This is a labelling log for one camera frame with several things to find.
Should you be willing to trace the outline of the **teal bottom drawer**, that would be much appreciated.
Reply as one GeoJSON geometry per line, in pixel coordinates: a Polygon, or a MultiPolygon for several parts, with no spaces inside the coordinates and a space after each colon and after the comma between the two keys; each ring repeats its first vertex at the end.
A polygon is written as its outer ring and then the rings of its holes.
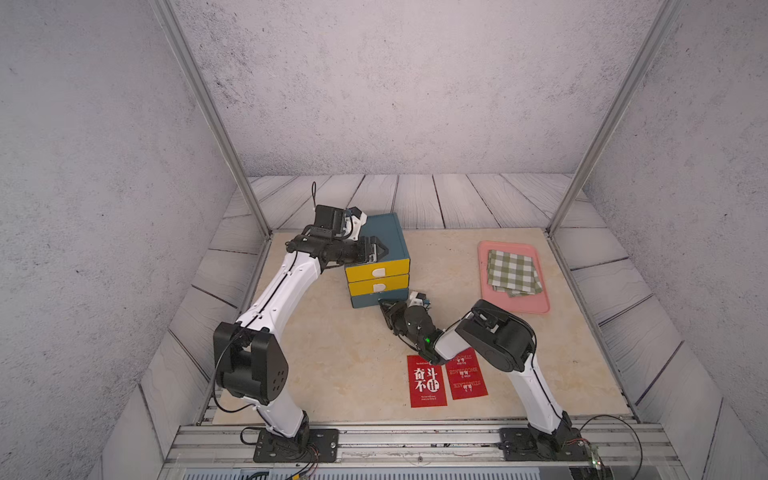
{"type": "Polygon", "coordinates": [[[352,296],[350,298],[353,308],[366,308],[372,306],[378,306],[380,300],[386,301],[405,301],[408,299],[409,289],[396,289],[391,291],[383,291],[371,294],[364,294],[359,296],[352,296]]]}

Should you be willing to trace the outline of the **yellow drawer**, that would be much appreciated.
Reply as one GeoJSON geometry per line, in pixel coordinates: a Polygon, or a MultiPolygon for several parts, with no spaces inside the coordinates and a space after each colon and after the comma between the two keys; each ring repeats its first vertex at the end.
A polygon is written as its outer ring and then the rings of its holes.
{"type": "Polygon", "coordinates": [[[349,283],[405,275],[409,272],[409,258],[353,265],[345,269],[349,283]]]}
{"type": "Polygon", "coordinates": [[[356,297],[408,289],[409,281],[410,276],[408,274],[403,274],[351,282],[348,284],[348,287],[350,295],[356,297]]]}

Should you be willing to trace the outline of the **red postcard white characters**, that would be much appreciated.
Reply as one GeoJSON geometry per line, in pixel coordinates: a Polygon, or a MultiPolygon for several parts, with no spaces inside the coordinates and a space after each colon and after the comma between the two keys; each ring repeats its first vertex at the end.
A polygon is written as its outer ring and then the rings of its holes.
{"type": "Polygon", "coordinates": [[[443,370],[417,355],[407,356],[410,406],[412,408],[448,405],[443,370]]]}

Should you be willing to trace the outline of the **red postcards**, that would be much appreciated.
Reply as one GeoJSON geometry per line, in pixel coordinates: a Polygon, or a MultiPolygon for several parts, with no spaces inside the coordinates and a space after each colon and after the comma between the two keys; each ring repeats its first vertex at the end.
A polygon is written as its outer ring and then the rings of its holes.
{"type": "Polygon", "coordinates": [[[468,348],[446,365],[453,400],[479,398],[488,395],[476,352],[468,348]]]}

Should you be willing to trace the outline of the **yellow top drawer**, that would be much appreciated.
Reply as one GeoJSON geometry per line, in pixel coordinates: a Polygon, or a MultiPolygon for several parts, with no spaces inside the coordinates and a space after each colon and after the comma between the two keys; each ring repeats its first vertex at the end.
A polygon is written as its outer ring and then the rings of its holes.
{"type": "Polygon", "coordinates": [[[345,269],[349,283],[405,275],[409,272],[409,258],[353,265],[345,269]]]}

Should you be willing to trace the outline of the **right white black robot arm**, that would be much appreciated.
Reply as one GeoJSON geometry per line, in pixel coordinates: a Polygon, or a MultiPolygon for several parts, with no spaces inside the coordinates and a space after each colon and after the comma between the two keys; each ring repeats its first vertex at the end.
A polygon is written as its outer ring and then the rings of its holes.
{"type": "Polygon", "coordinates": [[[466,350],[474,350],[507,374],[523,403],[532,434],[565,442],[572,422],[539,373],[536,335],[525,320],[480,299],[442,330],[421,301],[381,300],[379,307],[393,335],[431,365],[445,365],[466,350]]]}

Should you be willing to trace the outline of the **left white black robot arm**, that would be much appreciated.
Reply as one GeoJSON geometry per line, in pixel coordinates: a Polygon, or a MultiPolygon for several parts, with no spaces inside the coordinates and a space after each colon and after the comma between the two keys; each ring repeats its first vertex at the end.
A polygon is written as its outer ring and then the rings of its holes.
{"type": "Polygon", "coordinates": [[[294,439],[308,421],[289,392],[289,365],[280,339],[309,287],[324,271],[372,263],[388,254],[375,236],[363,236],[367,215],[357,207],[318,205],[314,222],[285,244],[277,273],[252,306],[213,336],[215,383],[254,406],[266,429],[294,439]]]}

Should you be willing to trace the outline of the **teal drawer cabinet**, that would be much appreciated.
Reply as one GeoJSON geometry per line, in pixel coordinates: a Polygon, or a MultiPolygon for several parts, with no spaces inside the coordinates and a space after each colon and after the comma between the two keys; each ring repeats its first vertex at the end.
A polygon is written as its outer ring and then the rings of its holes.
{"type": "Polygon", "coordinates": [[[361,235],[376,236],[389,249],[389,254],[379,262],[409,258],[411,267],[410,254],[396,213],[369,216],[361,229],[361,235]]]}

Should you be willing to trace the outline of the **green checkered cloth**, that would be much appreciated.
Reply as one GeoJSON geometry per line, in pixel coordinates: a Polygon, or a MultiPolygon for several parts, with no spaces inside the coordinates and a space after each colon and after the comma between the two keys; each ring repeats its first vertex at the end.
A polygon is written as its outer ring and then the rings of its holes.
{"type": "Polygon", "coordinates": [[[531,257],[490,250],[487,261],[487,280],[494,291],[512,298],[538,295],[544,291],[531,257]]]}

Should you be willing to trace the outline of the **pink plastic tray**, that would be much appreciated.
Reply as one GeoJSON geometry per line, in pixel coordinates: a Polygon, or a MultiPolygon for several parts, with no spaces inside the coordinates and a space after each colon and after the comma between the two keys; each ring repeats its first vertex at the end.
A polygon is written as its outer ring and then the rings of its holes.
{"type": "Polygon", "coordinates": [[[481,298],[516,314],[550,310],[537,250],[528,244],[478,245],[481,298]]]}

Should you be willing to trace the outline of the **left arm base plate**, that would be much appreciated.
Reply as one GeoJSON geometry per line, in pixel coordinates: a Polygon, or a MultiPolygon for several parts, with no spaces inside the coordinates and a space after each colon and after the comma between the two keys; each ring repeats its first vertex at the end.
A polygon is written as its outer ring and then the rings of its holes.
{"type": "Polygon", "coordinates": [[[338,447],[338,429],[303,429],[293,438],[259,429],[253,462],[334,463],[337,460],[338,447]]]}

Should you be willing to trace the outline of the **aluminium front rail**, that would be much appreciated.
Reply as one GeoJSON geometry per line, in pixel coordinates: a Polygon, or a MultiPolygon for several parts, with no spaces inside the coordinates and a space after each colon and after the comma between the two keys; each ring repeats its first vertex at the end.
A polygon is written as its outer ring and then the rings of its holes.
{"type": "MultiPolygon", "coordinates": [[[[650,468],[663,479],[687,474],[666,433],[657,424],[601,416],[577,419],[577,445],[594,447],[604,465],[627,467],[633,477],[650,468]]],[[[541,464],[533,447],[522,446],[528,428],[521,420],[447,420],[438,422],[315,423],[335,430],[330,443],[336,467],[496,467],[541,464]]],[[[257,428],[243,425],[187,426],[179,429],[165,468],[251,467],[257,428]]]]}

